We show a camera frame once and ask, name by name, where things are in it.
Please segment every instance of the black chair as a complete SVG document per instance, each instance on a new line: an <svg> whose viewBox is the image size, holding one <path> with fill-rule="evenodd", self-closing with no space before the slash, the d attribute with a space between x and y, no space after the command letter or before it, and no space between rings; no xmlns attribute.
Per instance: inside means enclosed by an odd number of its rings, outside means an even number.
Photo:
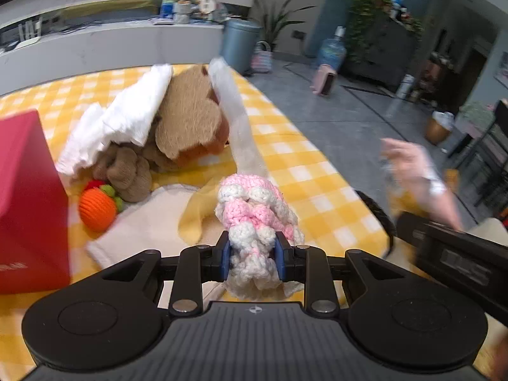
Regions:
<svg viewBox="0 0 508 381"><path fill-rule="evenodd" d="M495 129L496 127L504 136L497 136L499 132ZM484 163L484 169L490 173L486 182L478 190L480 196L474 203L475 206L478 206L486 196L489 196L497 188L503 178L505 166L508 164L508 100L503 99L497 102L492 123L457 161L454 168L459 169L463 165L469 165L476 155L480 156Z"/></svg>

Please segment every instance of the silver screw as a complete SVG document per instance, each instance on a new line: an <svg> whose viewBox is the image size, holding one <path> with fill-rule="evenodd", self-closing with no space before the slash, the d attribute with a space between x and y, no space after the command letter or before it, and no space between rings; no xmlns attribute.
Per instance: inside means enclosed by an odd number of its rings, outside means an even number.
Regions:
<svg viewBox="0 0 508 381"><path fill-rule="evenodd" d="M327 299L320 299L319 301L314 301L311 305L311 308L316 312L330 313L335 311L337 305Z"/></svg>
<svg viewBox="0 0 508 381"><path fill-rule="evenodd" d="M177 312L192 312L197 308L197 303L191 299L179 299L173 302L173 309Z"/></svg>

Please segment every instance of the blue gripper pad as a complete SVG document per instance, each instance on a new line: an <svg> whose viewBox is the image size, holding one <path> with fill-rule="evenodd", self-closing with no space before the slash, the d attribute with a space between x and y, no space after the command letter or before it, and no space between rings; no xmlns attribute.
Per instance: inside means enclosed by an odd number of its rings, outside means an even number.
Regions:
<svg viewBox="0 0 508 381"><path fill-rule="evenodd" d="M230 257L231 257L231 243L228 239L228 241L225 243L225 247L222 253L222 260L220 261L220 273L224 281L228 278Z"/></svg>
<svg viewBox="0 0 508 381"><path fill-rule="evenodd" d="M277 273L281 281L285 280L285 265L284 265L284 251L280 244L279 238L275 238L275 247L273 248L273 257L275 258L275 265Z"/></svg>

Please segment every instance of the yellow cloth on shelf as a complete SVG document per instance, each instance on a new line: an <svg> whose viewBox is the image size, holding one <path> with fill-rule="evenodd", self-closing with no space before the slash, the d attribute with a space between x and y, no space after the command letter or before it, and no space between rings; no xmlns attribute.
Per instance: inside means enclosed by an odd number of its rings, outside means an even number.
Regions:
<svg viewBox="0 0 508 381"><path fill-rule="evenodd" d="M175 65L174 72L188 67ZM109 70L20 90L0 98L0 117L38 110L51 155L57 160L70 131L89 104L97 101L102 106L110 105L117 93L138 81L148 70L148 67ZM377 256L383 254L387 249L387 235L349 184L270 100L240 75L235 73L234 79L249 115L255 143L270 171L270 180L280 188L284 199L298 215L306 243L321 247L331 256L343 256L350 248L360 248ZM212 179L228 176L235 170L228 147L221 155L206 156L178 173L154 174L152 189L168 183L203 187ZM84 250L87 241L98 235L86 230L77 214L79 194L86 181L83 176L68 189L73 282L98 271ZM0 296L2 381L18 380L34 366L21 337L21 319L25 310L47 293ZM301 300L301 296L296 294L292 300Z"/></svg>

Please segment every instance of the orange crochet ball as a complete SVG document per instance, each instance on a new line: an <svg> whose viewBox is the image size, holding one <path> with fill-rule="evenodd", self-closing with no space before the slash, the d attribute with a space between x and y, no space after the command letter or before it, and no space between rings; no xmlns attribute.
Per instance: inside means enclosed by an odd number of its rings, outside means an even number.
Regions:
<svg viewBox="0 0 508 381"><path fill-rule="evenodd" d="M105 231L116 217L115 201L101 189L87 189L79 199L79 217L96 232Z"/></svg>

